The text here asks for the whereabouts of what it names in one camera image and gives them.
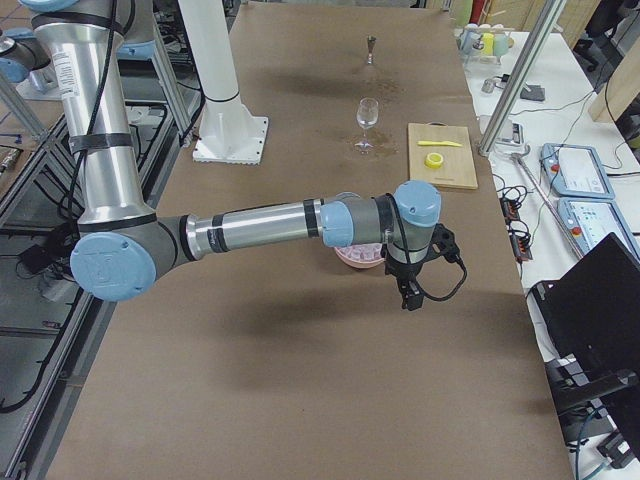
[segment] yellow knife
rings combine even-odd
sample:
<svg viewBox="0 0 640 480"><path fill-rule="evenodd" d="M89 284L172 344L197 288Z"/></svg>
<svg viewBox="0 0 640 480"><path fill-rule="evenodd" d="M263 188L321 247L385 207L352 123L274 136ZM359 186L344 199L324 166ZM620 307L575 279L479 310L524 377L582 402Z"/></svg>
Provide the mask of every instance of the yellow knife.
<svg viewBox="0 0 640 480"><path fill-rule="evenodd" d="M435 142L433 140L420 140L418 141L419 147L461 147L461 143L450 142L449 140L444 140L442 142Z"/></svg>

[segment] cable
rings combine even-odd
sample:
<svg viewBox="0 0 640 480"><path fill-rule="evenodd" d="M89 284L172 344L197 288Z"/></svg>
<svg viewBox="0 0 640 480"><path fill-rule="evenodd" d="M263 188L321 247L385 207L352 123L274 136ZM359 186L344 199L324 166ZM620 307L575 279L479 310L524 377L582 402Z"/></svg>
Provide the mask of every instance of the cable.
<svg viewBox="0 0 640 480"><path fill-rule="evenodd" d="M404 250L405 260L407 263L407 267L411 268L413 263L411 262L411 258L409 256L409 243L407 242L407 234L404 230L404 223L402 221L402 217L400 216L400 210L398 209L398 204L396 203L396 199L393 197L393 195L391 195L390 193L387 193L385 195L389 198L389 200L391 200L391 206L393 207L394 214L398 219L398 227L400 227L400 237L402 238L402 248ZM429 292L427 292L424 288L422 288L422 286L418 282L418 279L416 278L414 273L412 273L411 275L412 278L410 280L413 281L418 291L429 300L433 300L434 302L446 302L447 300L452 298L456 293L458 293L458 290L460 290L460 287L462 287L462 284L467 280L467 267L462 261L462 258L458 256L455 262L458 264L458 266L462 270L462 278L460 279L460 281L458 281L456 286L453 287L453 290L451 290L444 297L436 297L434 295L431 295Z"/></svg>
<svg viewBox="0 0 640 480"><path fill-rule="evenodd" d="M504 189L507 186L507 182L505 182L504 178L502 178L500 175L496 173L491 173L491 175L493 175L494 177L496 177L498 180L502 182L502 188L496 190L497 192L499 192L500 190Z"/></svg>
<svg viewBox="0 0 640 480"><path fill-rule="evenodd" d="M157 140L158 135L160 135L160 131L162 130L162 127L164 126L164 122L167 120L167 107L162 105L162 104L160 104L160 105L158 105L158 108L162 109L163 115L162 115L162 118L160 119L160 124L157 126L153 136L149 140L149 146L147 147L147 149L145 150L144 154L142 155L142 159L140 160L140 168L142 168L142 166L147 161L147 158L149 157L149 153L151 152L151 148L153 147L153 144Z"/></svg>
<svg viewBox="0 0 640 480"><path fill-rule="evenodd" d="M616 157L616 161L618 162L618 165L617 165L617 166L615 166L615 167L612 167L611 165L607 165L607 164L603 163L603 164L602 164L602 166L603 166L603 167L605 167L605 168L609 168L609 169L611 169L611 170L620 170L620 169L623 167L622 160L621 160L621 159L620 159L620 157L618 156L618 149L619 149L622 145L624 145L625 143L627 143L627 141L626 141L626 140L623 140L622 142L620 142L620 143L616 146L616 148L614 148L614 149L613 149L613 155L614 155L614 157Z"/></svg>
<svg viewBox="0 0 640 480"><path fill-rule="evenodd" d="M540 159L540 165L541 166L542 166L542 164L543 164L543 162L545 160L547 160L548 158L556 156L563 147L567 146L567 141L569 140L569 137L571 136L571 133L573 132L573 129L577 125L578 121L580 120L580 118L582 118L582 114L584 113L584 108L586 107L586 105L587 105L587 102L585 101L582 104L582 108L580 109L580 113L578 114L576 119L571 124L571 127L569 128L569 132L567 133L567 136L564 137L564 140L562 141L562 143L560 143L560 145L552 153L550 153L546 157L542 157ZM551 190L553 190L553 183L556 181L556 178L558 178L558 173L559 172L556 172L556 174L553 176L553 179L551 180L551 183L549 184L549 192L547 193L547 195L549 195L551 193ZM536 226L533 229L533 232L531 233L530 247L533 245L533 240L535 238L536 232L538 231L538 228L540 227L540 220L542 219L542 209L543 209L544 205L545 204L542 203L542 205L540 205L540 208L538 209L538 221L536 222Z"/></svg>
<svg viewBox="0 0 640 480"><path fill-rule="evenodd" d="M3 143L0 143L0 147L11 148L11 149L15 148L16 150L20 150L20 153L24 152L24 150L22 148L18 148L15 145L5 145Z"/></svg>
<svg viewBox="0 0 640 480"><path fill-rule="evenodd" d="M560 110L564 110L565 108L570 107L571 105L575 105L576 103L582 102L583 100L588 98L593 92L595 92L595 89L589 90L589 93L587 93L584 97L582 97L579 100L576 100L574 102L567 103L566 105L564 105L562 107L558 107L558 108L537 108L537 109L534 109L534 110L520 110L519 112L510 114L510 116L511 117L515 117L516 115L520 115L521 113L559 112Z"/></svg>
<svg viewBox="0 0 640 480"><path fill-rule="evenodd" d="M640 172L607 173L607 177L633 177L635 175L640 175Z"/></svg>
<svg viewBox="0 0 640 480"><path fill-rule="evenodd" d="M91 135L93 133L93 128L95 127L96 120L98 118L98 110L100 109L100 101L102 100L102 94L104 93L104 88L107 84L107 75L109 74L109 64L111 63L111 52L113 51L113 37L115 35L115 25L116 25L116 11L118 9L118 0L111 0L111 16L109 18L109 36L107 38L107 51L105 53L105 61L104 66L102 68L102 74L100 76L100 83L98 84L98 89L96 91L96 99L93 104L93 111L91 112L91 117L89 119L89 126L87 127L86 135ZM73 221L73 197L76 188L76 184L78 183L78 175L80 174L80 168L82 163L87 158L87 150L81 150L80 155L78 157L78 161L76 162L73 175L71 176L71 185L69 187L69 196L67 199L67 217L69 218L69 226L71 227L71 231L76 231L77 222L74 224Z"/></svg>
<svg viewBox="0 0 640 480"><path fill-rule="evenodd" d="M200 92L202 93L202 87L192 87L191 85L187 85L185 83L182 82L176 82L178 85L180 85L181 87L187 88L189 90L195 90L196 92Z"/></svg>
<svg viewBox="0 0 640 480"><path fill-rule="evenodd" d="M24 275L24 274L21 274L20 271L19 271L19 267L22 264L23 264L22 260L20 260L19 262L16 262L16 266L13 269L15 271L15 273L16 273L16 277L18 277L20 280L31 280L32 278L36 278L44 270L44 269L42 269L41 271L39 271L38 273L33 274L33 275Z"/></svg>
<svg viewBox="0 0 640 480"><path fill-rule="evenodd" d="M58 330L58 333L56 334L56 337L53 340L53 343L51 344L51 347L49 348L49 351L47 352L47 355L44 357L43 360L38 362L38 363L40 363L40 369L38 370L38 374L36 376L35 381L33 382L33 385L31 386L31 388L29 390L23 392L24 397L22 398L22 400L19 400L18 402L13 403L11 405L7 405L6 407L4 406L4 400L5 399L4 398L0 399L0 414L15 412L16 410L24 407L27 404L27 402L29 402L29 400L31 400L31 398L36 394L36 392L38 391L38 388L40 387L40 384L42 383L42 379L44 377L44 372L47 369L47 367L49 366L49 362L53 358L54 353L58 349L58 346L60 345L60 342L62 341L62 337L64 336L64 333L65 333L67 327L69 326L69 322L71 321L71 318L73 317L73 314L76 311L76 308L78 306L78 301L80 300L80 296L82 295L82 293L83 293L83 290L81 288L78 288L78 291L76 292L76 296L73 299L73 304L72 304L71 308L69 309L69 313L67 314L67 317L66 317L64 323L62 324L62 326Z"/></svg>
<svg viewBox="0 0 640 480"><path fill-rule="evenodd" d="M129 124L131 128L136 132L136 143L138 145L138 156L136 158L136 164L140 162L140 157L142 156L142 140L140 140L140 128L137 125Z"/></svg>
<svg viewBox="0 0 640 480"><path fill-rule="evenodd" d="M591 480L608 466L609 466L609 462L606 462L606 461L602 462L600 465L598 465L598 467L593 472L591 472L589 475L584 477L582 480Z"/></svg>
<svg viewBox="0 0 640 480"><path fill-rule="evenodd" d="M511 192L516 192L516 196L514 198L509 197ZM516 209L519 209L527 198L527 195L529 195L529 190L525 185L514 185L511 187L502 187L496 190L496 193L500 195L501 200L513 202L513 206Z"/></svg>
<svg viewBox="0 0 640 480"><path fill-rule="evenodd" d="M38 190L40 190L40 193L42 193L42 195L45 196L47 200L49 200L54 205L58 205L59 203L58 200L56 200L51 195L49 195L49 192L47 192L47 190L42 185L40 185L40 182L38 182L37 180L34 180L33 183L38 188Z"/></svg>
<svg viewBox="0 0 640 480"><path fill-rule="evenodd" d="M580 467L579 467L578 461L580 457L580 447L581 447L580 442L582 441L582 438L583 438L582 436L584 435L584 431L587 427L587 424L593 419L593 417L596 416L596 414L600 410L603 410L603 409L604 407L600 406L595 410L593 410L589 415L587 415L587 418L585 418L584 422L582 423L582 426L580 427L580 431L578 432L578 437L576 438L576 457L575 457L575 470L574 470L576 480L580 480Z"/></svg>

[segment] blue control panel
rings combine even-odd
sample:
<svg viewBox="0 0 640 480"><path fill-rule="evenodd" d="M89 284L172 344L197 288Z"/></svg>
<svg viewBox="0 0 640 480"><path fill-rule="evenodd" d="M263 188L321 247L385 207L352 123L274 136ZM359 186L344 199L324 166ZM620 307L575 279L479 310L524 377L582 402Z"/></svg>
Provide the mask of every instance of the blue control panel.
<svg viewBox="0 0 640 480"><path fill-rule="evenodd" d="M540 162L559 196L613 199L615 193L593 147L545 143Z"/></svg>
<svg viewBox="0 0 640 480"><path fill-rule="evenodd" d="M638 243L614 200L564 197L558 200L558 213L582 253L613 232L640 259Z"/></svg>

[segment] black strap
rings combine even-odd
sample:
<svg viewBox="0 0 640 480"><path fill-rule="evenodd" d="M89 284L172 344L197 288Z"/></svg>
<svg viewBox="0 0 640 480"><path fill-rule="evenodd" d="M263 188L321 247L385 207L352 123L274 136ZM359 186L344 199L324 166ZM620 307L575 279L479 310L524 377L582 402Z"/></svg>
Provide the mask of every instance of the black strap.
<svg viewBox="0 0 640 480"><path fill-rule="evenodd" d="M180 217L180 246L182 247L182 253L187 257L190 261L195 262L196 257L191 253L191 248L189 247L189 240L187 239L187 220L189 219L189 215L183 215Z"/></svg>
<svg viewBox="0 0 640 480"><path fill-rule="evenodd" d="M209 238L209 245L211 250L215 253L228 252L227 242L224 240L224 230L222 229L222 221L224 220L224 214L216 215L211 220L211 230L207 231L207 237Z"/></svg>
<svg viewBox="0 0 640 480"><path fill-rule="evenodd" d="M104 150L111 147L132 147L130 133L93 133L69 138L69 148L74 155L82 150Z"/></svg>
<svg viewBox="0 0 640 480"><path fill-rule="evenodd" d="M391 210L391 204L389 198L386 195L381 195L374 198L376 205L378 206L378 219L380 220L380 230L393 231L393 212Z"/></svg>
<svg viewBox="0 0 640 480"><path fill-rule="evenodd" d="M146 225L147 223L153 223L158 220L155 213L143 215L141 217L127 218L124 220L112 220L111 222L101 223L79 223L78 231L82 233L91 232L110 232L112 230L120 230L123 228L137 227L139 225Z"/></svg>
<svg viewBox="0 0 640 480"><path fill-rule="evenodd" d="M309 237L318 237L318 221L316 219L316 207L313 204L313 200L305 200L302 202L304 207L304 220L307 223L307 235Z"/></svg>
<svg viewBox="0 0 640 480"><path fill-rule="evenodd" d="M95 25L102 28L111 27L111 19L79 12L46 12L41 13L31 19L31 26L35 30L49 23L77 23L86 25ZM113 30L123 35L122 25L114 22Z"/></svg>

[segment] yellow lid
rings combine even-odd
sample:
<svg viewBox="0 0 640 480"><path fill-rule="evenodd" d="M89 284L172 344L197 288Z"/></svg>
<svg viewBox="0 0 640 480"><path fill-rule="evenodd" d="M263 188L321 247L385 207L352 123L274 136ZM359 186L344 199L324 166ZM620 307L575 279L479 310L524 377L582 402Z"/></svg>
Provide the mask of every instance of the yellow lid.
<svg viewBox="0 0 640 480"><path fill-rule="evenodd" d="M424 159L425 166L433 169L440 168L443 163L444 163L444 157L442 156L441 153L437 153L437 152L431 152Z"/></svg>

